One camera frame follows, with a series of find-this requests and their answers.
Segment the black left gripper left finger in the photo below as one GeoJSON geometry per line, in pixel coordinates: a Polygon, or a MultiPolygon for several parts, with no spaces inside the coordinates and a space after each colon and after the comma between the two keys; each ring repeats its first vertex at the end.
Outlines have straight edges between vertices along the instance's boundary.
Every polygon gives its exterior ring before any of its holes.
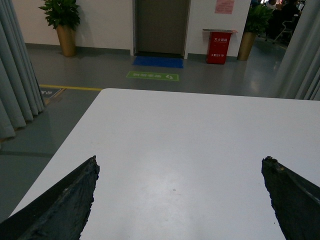
{"type": "Polygon", "coordinates": [[[2,240],[78,240],[94,202],[100,167],[92,156],[0,224],[2,240]]]}

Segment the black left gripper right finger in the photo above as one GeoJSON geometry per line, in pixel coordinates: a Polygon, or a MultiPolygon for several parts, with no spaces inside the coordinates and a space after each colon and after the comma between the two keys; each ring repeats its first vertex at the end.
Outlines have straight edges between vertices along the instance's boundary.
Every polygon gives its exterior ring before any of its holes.
{"type": "Polygon", "coordinates": [[[280,229],[287,240],[320,238],[320,188],[267,156],[261,173],[280,229]]]}

